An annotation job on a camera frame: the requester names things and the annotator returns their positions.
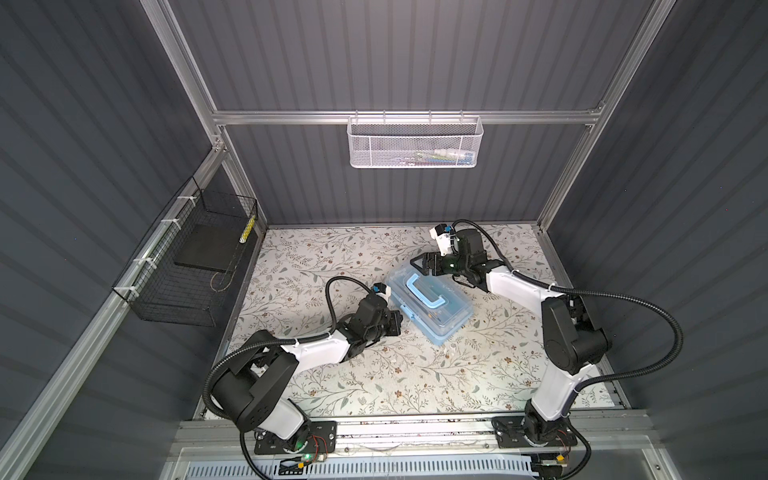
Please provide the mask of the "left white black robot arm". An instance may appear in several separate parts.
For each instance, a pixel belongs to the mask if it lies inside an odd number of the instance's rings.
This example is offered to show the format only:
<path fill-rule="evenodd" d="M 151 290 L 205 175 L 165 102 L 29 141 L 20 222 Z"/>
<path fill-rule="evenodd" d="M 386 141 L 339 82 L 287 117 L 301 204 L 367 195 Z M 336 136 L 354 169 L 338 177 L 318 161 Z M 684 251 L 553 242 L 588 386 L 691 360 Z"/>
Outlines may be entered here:
<path fill-rule="evenodd" d="M 382 339 L 400 335 L 402 322 L 402 313 L 390 309 L 385 297 L 370 293 L 330 334 L 289 340 L 258 331 L 212 367 L 203 390 L 206 408 L 230 420 L 243 434 L 265 431 L 298 451 L 311 435 L 311 420 L 284 397 L 292 379 L 317 367 L 350 361 Z"/>

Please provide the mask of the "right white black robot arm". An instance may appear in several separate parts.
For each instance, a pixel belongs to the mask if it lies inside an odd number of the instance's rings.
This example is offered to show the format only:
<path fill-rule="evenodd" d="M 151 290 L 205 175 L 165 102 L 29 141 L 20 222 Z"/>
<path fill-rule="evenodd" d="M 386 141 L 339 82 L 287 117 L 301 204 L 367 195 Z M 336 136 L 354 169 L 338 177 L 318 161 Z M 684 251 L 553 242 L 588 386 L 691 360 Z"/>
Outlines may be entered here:
<path fill-rule="evenodd" d="M 410 263 L 424 276 L 449 275 L 463 286 L 510 299 L 541 320 L 548 364 L 526 403 L 520 430 L 531 445 L 544 446 L 569 428 L 580 384 L 589 379 L 610 342 L 593 324 L 580 295 L 522 274 L 487 231 L 471 221 L 467 225 L 461 230 L 454 224 L 433 227 L 430 236 L 438 249 Z"/>

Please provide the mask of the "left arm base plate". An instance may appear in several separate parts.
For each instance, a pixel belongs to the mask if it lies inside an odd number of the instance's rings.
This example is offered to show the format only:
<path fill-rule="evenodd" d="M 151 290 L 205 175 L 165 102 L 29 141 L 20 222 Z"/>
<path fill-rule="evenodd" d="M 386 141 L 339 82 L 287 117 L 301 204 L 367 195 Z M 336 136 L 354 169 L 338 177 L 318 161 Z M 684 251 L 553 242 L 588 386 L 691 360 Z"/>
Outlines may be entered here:
<path fill-rule="evenodd" d="M 254 432 L 256 455 L 329 454 L 336 448 L 338 423 L 335 421 L 308 421 L 287 439 L 264 429 Z"/>

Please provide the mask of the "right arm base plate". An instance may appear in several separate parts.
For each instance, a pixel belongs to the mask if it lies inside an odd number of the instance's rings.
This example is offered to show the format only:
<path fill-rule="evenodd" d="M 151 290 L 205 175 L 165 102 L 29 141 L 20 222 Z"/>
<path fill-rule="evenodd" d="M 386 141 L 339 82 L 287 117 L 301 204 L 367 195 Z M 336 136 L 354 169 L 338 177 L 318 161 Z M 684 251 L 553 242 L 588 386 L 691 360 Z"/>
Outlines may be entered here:
<path fill-rule="evenodd" d="M 500 448 L 565 447 L 578 443 L 565 418 L 539 420 L 535 416 L 497 416 L 491 426 Z"/>

